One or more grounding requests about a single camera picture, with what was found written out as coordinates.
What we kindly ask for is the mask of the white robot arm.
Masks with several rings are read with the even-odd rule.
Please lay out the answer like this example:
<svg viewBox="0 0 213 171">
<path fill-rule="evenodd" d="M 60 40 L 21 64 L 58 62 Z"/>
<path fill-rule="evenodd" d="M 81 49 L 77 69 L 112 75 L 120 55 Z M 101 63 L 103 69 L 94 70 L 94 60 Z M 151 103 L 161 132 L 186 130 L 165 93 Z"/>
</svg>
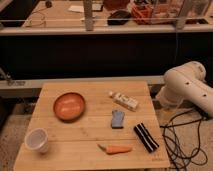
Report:
<svg viewBox="0 0 213 171">
<path fill-rule="evenodd" d="M 213 88 L 205 83 L 206 69 L 198 61 L 187 62 L 165 72 L 165 85 L 156 95 L 163 108 L 171 109 L 188 100 L 213 118 Z"/>
</svg>

